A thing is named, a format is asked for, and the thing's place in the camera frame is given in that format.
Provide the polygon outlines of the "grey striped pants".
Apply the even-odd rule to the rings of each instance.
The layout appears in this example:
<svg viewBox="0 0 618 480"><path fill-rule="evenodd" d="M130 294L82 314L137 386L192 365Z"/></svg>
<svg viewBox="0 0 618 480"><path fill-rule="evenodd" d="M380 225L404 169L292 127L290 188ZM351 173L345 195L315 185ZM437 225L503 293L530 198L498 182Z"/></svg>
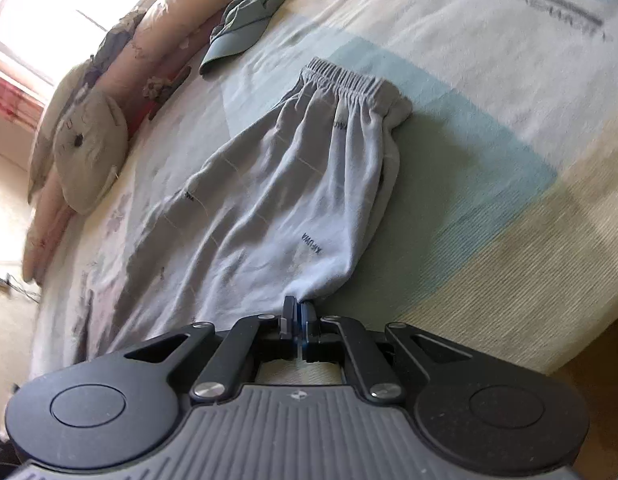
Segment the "grey striped pants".
<svg viewBox="0 0 618 480"><path fill-rule="evenodd" d="M345 284L399 170L393 132L411 102L391 82L314 58L295 86L159 202L122 281L94 301L96 358L195 322L228 330Z"/></svg>

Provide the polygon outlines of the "grey cat face cushion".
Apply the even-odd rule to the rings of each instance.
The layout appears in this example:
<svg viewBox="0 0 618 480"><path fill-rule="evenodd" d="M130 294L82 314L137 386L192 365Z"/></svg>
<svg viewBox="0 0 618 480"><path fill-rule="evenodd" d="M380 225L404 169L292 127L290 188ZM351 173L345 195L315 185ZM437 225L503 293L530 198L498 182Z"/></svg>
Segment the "grey cat face cushion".
<svg viewBox="0 0 618 480"><path fill-rule="evenodd" d="M78 214L89 214L126 161L128 125L121 108L94 89L59 122L53 154L62 195Z"/></svg>

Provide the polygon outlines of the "black phone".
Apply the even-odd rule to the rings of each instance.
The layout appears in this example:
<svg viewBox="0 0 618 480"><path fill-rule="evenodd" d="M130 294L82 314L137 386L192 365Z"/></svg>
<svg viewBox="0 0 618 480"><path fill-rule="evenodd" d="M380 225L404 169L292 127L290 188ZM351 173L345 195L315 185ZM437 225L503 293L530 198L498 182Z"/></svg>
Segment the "black phone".
<svg viewBox="0 0 618 480"><path fill-rule="evenodd" d="M154 102L154 106L152 110L148 113L148 120L151 122L159 111L163 108L163 106L169 101L169 99L179 90L179 88L184 84L184 82L189 78L190 73L192 71L191 66L185 66L182 70L179 71L178 75L175 76L175 79L167 81L165 84L161 86L157 96L152 99Z"/></svg>

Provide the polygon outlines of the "grey patterned pillow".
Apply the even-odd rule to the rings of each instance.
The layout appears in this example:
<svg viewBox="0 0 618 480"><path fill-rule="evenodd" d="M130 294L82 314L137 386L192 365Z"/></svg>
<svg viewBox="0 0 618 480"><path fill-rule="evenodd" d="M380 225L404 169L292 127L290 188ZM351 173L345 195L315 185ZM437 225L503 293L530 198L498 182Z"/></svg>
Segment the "grey patterned pillow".
<svg viewBox="0 0 618 480"><path fill-rule="evenodd" d="M36 127L34 141L29 159L29 180L27 202L32 204L33 196L43 188L50 172L53 158L53 144L59 121L66 115L74 103L77 93L84 85L84 75L92 67L92 58L74 66L59 81L53 96L44 108L42 117Z"/></svg>

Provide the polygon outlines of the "pink folded quilt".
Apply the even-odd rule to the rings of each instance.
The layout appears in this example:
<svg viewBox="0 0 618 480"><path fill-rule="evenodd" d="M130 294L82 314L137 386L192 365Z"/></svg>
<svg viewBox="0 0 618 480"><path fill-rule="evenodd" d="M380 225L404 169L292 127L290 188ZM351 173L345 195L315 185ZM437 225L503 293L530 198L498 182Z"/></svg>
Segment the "pink folded quilt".
<svg viewBox="0 0 618 480"><path fill-rule="evenodd" d="M121 108L130 139L147 112L142 91L149 79L179 73L185 62L207 44L219 12L230 1L157 0L145 10L132 39L108 70L96 81L85 73L84 85L69 110L92 90L103 91ZM62 195L55 162L31 205L34 216L24 243L21 274L25 281L41 284L69 219L77 214Z"/></svg>

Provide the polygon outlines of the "blue baseball cap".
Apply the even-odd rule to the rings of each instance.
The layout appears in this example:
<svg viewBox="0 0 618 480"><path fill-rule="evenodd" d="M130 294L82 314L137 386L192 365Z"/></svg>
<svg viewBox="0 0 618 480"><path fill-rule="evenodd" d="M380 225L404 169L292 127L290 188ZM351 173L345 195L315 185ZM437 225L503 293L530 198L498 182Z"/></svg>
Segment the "blue baseball cap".
<svg viewBox="0 0 618 480"><path fill-rule="evenodd" d="M213 69L224 58L233 58L250 49L266 31L285 0L232 0L219 24L210 32L209 46L199 75Z"/></svg>

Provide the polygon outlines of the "green folded garment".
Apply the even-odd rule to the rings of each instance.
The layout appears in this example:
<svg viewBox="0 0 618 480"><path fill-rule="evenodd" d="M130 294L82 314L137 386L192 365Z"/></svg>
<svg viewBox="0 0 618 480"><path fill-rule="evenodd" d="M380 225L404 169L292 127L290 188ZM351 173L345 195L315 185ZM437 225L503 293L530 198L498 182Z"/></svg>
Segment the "green folded garment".
<svg viewBox="0 0 618 480"><path fill-rule="evenodd" d="M135 29L144 18L146 11L135 9L126 14L112 29L106 32L103 41L96 53L92 56L88 66L88 76L96 81L108 70L112 62L132 39Z"/></svg>

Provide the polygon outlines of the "left pink curtain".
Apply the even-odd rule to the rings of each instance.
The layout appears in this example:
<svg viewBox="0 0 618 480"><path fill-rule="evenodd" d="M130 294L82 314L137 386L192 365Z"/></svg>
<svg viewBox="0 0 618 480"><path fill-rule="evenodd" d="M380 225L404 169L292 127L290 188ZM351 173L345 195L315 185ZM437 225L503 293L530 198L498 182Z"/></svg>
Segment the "left pink curtain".
<svg viewBox="0 0 618 480"><path fill-rule="evenodd" d="M42 112L43 106L36 98L0 75L0 116L3 119L35 133Z"/></svg>

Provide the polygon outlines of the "window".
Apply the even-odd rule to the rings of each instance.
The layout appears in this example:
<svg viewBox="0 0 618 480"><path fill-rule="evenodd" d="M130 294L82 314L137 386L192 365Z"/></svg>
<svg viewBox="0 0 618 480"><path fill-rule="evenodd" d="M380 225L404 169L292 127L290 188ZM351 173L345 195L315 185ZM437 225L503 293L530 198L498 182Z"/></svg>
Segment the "window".
<svg viewBox="0 0 618 480"><path fill-rule="evenodd" d="M0 0L0 52L53 86L141 1Z"/></svg>

